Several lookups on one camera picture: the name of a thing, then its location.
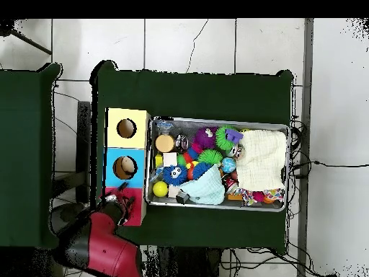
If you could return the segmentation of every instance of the shape sorter box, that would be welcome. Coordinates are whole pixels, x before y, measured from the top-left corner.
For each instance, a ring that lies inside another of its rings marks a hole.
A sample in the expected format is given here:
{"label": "shape sorter box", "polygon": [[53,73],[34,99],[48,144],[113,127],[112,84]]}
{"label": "shape sorter box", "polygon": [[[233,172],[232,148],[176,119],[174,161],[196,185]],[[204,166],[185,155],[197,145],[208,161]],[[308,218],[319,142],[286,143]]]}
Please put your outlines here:
{"label": "shape sorter box", "polygon": [[107,109],[105,192],[127,182],[123,194],[127,197],[135,196],[130,218],[124,226],[140,226],[146,214],[143,189],[149,119],[150,115],[145,110]]}

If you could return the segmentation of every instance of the green spiky ball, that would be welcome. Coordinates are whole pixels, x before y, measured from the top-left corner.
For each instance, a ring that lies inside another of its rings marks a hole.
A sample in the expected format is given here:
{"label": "green spiky ball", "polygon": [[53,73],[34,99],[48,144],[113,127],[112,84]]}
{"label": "green spiky ball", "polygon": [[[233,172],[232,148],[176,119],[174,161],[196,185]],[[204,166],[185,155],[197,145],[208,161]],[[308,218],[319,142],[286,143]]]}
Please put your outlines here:
{"label": "green spiky ball", "polygon": [[185,158],[183,157],[182,154],[177,155],[177,163],[186,167],[186,160],[185,160]]}
{"label": "green spiky ball", "polygon": [[234,143],[232,141],[226,139],[226,130],[228,129],[237,131],[235,128],[231,126],[222,126],[218,130],[216,130],[215,133],[216,145],[224,151],[230,150],[234,146]]}
{"label": "green spiky ball", "polygon": [[221,162],[222,158],[223,158],[222,154],[219,153],[218,151],[207,149],[200,154],[198,161],[207,162],[208,164],[217,164]]}

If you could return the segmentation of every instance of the metal tray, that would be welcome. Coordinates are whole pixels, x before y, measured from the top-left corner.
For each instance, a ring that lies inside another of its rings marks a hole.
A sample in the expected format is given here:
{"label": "metal tray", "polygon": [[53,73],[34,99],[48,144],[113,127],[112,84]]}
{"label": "metal tray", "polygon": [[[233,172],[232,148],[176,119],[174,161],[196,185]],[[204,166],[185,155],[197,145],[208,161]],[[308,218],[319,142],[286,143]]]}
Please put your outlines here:
{"label": "metal tray", "polygon": [[[195,134],[199,128],[211,127],[211,126],[224,126],[225,124],[234,126],[237,129],[249,128],[269,131],[281,131],[286,135],[287,138],[287,150],[285,154],[285,166],[281,171],[281,178],[285,185],[285,195],[283,203],[275,201],[272,204],[267,203],[255,203],[251,206],[244,206],[242,201],[234,201],[224,199],[219,205],[205,205],[194,203],[190,200],[186,204],[181,204],[176,201],[175,198],[159,198],[153,193],[153,185],[156,181],[150,183],[150,174],[155,170],[154,168],[154,157],[158,150],[155,147],[155,139],[158,136],[156,130],[156,123],[159,120],[165,120],[173,124],[173,128],[170,130],[170,134],[175,137],[178,133],[184,133],[190,143],[192,143]],[[248,123],[248,122],[237,122],[237,121],[219,121],[219,120],[201,120],[201,119],[190,119],[190,118],[168,118],[168,117],[152,117],[148,122],[148,143],[147,143],[147,155],[146,155],[146,181],[145,181],[145,200],[150,205],[160,206],[179,206],[179,207],[198,207],[198,208],[210,208],[210,209],[234,209],[234,210],[251,210],[251,211],[282,211],[288,200],[288,173],[290,164],[290,127],[282,124],[268,124],[268,123]]]}

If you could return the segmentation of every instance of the table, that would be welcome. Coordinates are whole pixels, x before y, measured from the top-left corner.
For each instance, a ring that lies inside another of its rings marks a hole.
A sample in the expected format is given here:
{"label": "table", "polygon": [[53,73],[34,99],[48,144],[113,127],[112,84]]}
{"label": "table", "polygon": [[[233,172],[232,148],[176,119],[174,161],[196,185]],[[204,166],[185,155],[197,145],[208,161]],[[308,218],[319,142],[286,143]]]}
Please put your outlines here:
{"label": "table", "polygon": [[[92,196],[101,194],[106,107],[147,110],[151,115],[289,125],[293,75],[170,74],[118,71],[112,61],[92,72]],[[117,233],[140,245],[271,247],[285,252],[286,209],[230,211],[148,205],[140,227]]]}

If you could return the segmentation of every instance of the light blue cloth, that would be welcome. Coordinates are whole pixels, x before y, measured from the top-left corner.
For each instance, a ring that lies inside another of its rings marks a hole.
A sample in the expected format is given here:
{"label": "light blue cloth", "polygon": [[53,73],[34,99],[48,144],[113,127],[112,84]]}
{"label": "light blue cloth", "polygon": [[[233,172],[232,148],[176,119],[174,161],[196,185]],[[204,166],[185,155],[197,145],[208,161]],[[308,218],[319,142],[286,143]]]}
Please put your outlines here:
{"label": "light blue cloth", "polygon": [[223,202],[226,192],[216,164],[197,180],[185,182],[179,187],[190,196],[192,202],[199,204],[219,205]]}

